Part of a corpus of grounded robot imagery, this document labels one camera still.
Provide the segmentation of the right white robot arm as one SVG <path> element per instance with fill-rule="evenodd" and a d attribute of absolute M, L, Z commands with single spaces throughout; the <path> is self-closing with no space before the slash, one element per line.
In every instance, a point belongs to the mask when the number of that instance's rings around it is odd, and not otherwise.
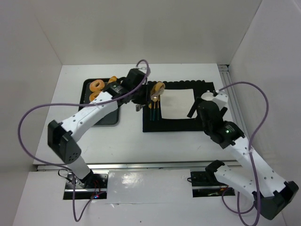
<path fill-rule="evenodd" d="M 233 122 L 225 121 L 226 107 L 219 108 L 213 101 L 198 98 L 188 113 L 198 114 L 204 133 L 217 143 L 222 150 L 230 153 L 246 170 L 256 170 L 257 176 L 248 179 L 232 172 L 222 161 L 214 161 L 206 167 L 209 178 L 224 183 L 253 201 L 260 214 L 272 220 L 295 197 L 299 190 L 294 181 L 286 181 L 278 175 L 254 150 L 248 149 L 249 140 Z"/>

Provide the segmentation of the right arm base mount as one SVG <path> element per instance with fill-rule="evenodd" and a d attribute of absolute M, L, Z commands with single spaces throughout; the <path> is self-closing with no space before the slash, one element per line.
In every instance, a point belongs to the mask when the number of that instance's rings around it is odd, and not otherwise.
<path fill-rule="evenodd" d="M 216 179 L 210 179 L 205 171 L 191 171 L 187 181 L 191 183 L 193 198 L 218 197 L 223 193 L 225 196 L 235 196 L 232 188 Z"/>

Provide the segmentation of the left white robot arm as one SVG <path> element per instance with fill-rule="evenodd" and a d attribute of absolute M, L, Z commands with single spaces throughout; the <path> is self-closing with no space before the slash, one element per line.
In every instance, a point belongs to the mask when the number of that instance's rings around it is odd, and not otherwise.
<path fill-rule="evenodd" d="M 139 68 L 130 69 L 125 78 L 107 83 L 88 106 L 62 122 L 53 120 L 48 124 L 48 146 L 85 187 L 93 186 L 100 179 L 85 163 L 77 142 L 100 119 L 121 105 L 130 101 L 139 105 L 147 103 L 143 83 L 150 72 L 149 68 L 145 73 Z"/>

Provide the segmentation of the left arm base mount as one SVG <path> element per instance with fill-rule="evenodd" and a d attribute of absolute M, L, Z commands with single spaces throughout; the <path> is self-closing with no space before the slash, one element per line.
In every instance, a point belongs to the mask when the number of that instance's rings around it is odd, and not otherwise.
<path fill-rule="evenodd" d="M 65 169 L 58 170 L 58 176 L 65 180 L 64 186 L 64 200 L 72 200 L 73 196 L 73 176 L 71 172 Z M 107 186 L 108 186 L 108 171 L 95 171 L 95 178 L 89 182 L 81 182 L 75 177 L 75 200 L 88 200 L 90 198 L 96 200 L 107 199 Z"/>

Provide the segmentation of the metal tongs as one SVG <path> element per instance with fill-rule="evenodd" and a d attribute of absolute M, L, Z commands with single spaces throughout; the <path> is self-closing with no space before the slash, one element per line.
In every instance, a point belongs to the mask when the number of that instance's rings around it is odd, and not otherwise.
<path fill-rule="evenodd" d="M 151 89 L 156 83 L 142 85 L 133 95 L 132 102 L 135 104 L 135 110 L 138 112 L 144 108 L 144 106 L 149 105 L 151 102 L 157 102 L 159 96 L 151 97 Z"/>

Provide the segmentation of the small tan round bun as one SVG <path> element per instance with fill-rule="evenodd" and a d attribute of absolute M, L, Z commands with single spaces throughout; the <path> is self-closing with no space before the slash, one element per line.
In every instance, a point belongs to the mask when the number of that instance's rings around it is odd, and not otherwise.
<path fill-rule="evenodd" d="M 150 91 L 150 96 L 151 97 L 154 97 L 154 96 L 159 96 L 159 95 L 161 95 L 163 92 L 164 92 L 164 90 L 165 90 L 165 84 L 163 83 L 163 82 L 157 82 L 154 86 L 153 86 L 153 88 L 151 89 L 151 91 Z"/>

